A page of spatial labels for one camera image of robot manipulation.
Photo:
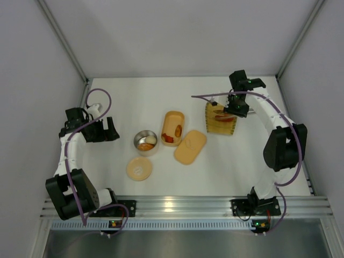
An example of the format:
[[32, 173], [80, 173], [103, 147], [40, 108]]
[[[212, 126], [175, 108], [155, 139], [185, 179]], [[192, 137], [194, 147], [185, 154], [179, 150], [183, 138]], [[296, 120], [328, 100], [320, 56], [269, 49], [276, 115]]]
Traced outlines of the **red sausage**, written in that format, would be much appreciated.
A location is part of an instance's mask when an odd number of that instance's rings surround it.
[[235, 116], [215, 116], [214, 118], [216, 121], [229, 123], [235, 119]]

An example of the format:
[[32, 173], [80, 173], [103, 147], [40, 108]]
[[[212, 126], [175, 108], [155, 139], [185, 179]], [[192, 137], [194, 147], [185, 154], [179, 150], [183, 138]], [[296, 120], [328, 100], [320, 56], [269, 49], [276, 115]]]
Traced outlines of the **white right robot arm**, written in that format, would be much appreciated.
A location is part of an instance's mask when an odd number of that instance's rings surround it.
[[307, 128], [296, 124], [285, 115], [269, 97], [266, 85], [260, 78], [249, 79], [244, 70], [229, 76], [232, 91], [224, 112], [240, 118], [253, 109], [269, 134], [263, 149], [266, 168], [259, 182], [247, 195], [246, 208], [240, 206], [236, 214], [249, 212], [265, 214], [278, 206], [277, 189], [293, 183], [302, 168], [305, 156]]

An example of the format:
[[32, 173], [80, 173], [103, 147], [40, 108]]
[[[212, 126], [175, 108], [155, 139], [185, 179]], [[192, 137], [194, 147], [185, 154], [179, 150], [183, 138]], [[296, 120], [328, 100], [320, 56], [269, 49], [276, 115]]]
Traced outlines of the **sesame bread bun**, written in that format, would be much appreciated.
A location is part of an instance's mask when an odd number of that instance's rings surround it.
[[151, 145], [151, 144], [147, 144], [147, 143], [142, 143], [142, 144], [139, 144], [137, 146], [137, 149], [140, 150], [140, 151], [149, 151], [151, 149], [153, 149], [155, 147], [155, 145]]

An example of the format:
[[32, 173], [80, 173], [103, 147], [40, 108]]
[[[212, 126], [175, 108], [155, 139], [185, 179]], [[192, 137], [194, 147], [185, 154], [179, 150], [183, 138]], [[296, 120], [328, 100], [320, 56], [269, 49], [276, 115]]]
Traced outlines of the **white egg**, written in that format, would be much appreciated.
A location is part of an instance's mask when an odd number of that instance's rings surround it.
[[153, 135], [149, 135], [149, 136], [145, 137], [145, 143], [147, 143], [147, 144], [156, 145], [156, 142], [157, 142], [157, 139]]

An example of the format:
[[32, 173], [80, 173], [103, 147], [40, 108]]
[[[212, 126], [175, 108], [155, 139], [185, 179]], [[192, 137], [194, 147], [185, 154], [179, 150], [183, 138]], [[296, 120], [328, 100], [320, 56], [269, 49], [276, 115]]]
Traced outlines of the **brown roasted potato piece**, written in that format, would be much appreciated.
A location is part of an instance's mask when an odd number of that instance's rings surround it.
[[182, 126], [177, 125], [177, 127], [175, 129], [175, 137], [179, 138], [181, 135], [182, 135]]

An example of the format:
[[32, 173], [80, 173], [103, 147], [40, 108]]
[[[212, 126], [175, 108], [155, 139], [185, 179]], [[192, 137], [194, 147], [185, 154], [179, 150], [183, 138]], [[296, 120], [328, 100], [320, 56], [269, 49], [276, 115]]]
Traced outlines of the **metal tongs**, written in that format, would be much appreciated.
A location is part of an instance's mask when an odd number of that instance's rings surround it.
[[216, 121], [222, 121], [222, 122], [230, 122], [230, 121], [233, 121], [235, 118], [236, 116], [232, 114], [222, 114], [222, 115], [216, 115], [214, 117]]

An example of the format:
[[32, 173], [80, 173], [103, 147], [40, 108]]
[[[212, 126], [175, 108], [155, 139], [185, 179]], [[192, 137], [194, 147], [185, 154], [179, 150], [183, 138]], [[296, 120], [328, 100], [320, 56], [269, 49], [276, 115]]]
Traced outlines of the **red chicken wing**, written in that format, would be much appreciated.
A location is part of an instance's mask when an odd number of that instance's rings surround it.
[[168, 136], [166, 133], [162, 134], [162, 137], [165, 142], [171, 143], [171, 144], [174, 143], [174, 138], [171, 136]]

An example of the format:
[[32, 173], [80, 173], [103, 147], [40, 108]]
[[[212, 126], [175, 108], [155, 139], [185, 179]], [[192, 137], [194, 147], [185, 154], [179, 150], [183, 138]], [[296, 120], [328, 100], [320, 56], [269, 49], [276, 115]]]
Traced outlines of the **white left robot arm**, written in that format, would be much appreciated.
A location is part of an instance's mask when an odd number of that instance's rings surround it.
[[101, 104], [87, 108], [66, 110], [67, 120], [60, 130], [61, 154], [58, 168], [45, 187], [62, 220], [77, 217], [104, 206], [117, 203], [110, 188], [96, 190], [84, 170], [83, 155], [87, 143], [109, 142], [119, 139], [112, 117], [104, 128]]

